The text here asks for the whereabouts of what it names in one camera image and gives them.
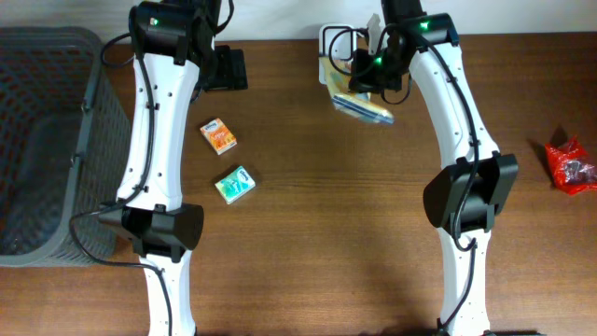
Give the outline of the beige wet wipes pack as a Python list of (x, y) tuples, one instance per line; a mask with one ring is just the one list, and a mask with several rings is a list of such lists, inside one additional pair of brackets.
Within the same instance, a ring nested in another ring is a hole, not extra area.
[(328, 58), (319, 58), (319, 80), (326, 86), (332, 104), (340, 112), (367, 123), (394, 123), (394, 115), (372, 103), (369, 93), (349, 92), (349, 78), (336, 70)]

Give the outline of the small orange packet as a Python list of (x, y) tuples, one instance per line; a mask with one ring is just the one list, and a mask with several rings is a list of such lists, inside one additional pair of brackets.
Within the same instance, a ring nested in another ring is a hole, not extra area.
[(201, 134), (217, 155), (237, 145), (237, 138), (220, 119), (216, 118), (200, 127)]

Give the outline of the small green tissue pack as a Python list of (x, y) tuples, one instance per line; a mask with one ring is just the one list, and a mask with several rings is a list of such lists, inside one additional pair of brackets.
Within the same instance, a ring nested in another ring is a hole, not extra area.
[(242, 166), (215, 183), (226, 204), (232, 204), (256, 186), (256, 181)]

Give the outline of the red snack bag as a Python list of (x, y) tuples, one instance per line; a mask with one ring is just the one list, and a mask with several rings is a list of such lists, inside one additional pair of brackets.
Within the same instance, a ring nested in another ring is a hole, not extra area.
[(556, 147), (545, 144), (554, 186), (568, 195), (596, 190), (596, 165), (576, 136)]

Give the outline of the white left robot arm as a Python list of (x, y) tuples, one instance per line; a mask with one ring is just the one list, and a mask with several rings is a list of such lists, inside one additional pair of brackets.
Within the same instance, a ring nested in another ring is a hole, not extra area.
[(184, 203), (181, 160), (187, 112), (205, 91), (244, 90), (243, 53), (217, 46), (221, 3), (143, 1), (130, 10), (135, 75), (132, 135), (116, 199), (102, 224), (128, 240), (143, 269), (152, 335), (194, 335), (190, 261), (204, 210)]

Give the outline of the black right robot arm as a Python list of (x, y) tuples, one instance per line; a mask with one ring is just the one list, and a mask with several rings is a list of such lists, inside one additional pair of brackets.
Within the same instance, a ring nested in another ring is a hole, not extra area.
[(354, 51), (351, 91), (398, 91), (409, 76), (435, 130), (440, 172), (423, 190), (423, 207), (442, 253), (439, 335), (489, 335), (486, 255), (496, 217), (519, 165), (490, 136), (465, 77), (463, 51), (451, 16), (427, 14), (419, 0), (383, 1), (384, 26), (370, 36), (370, 56)]

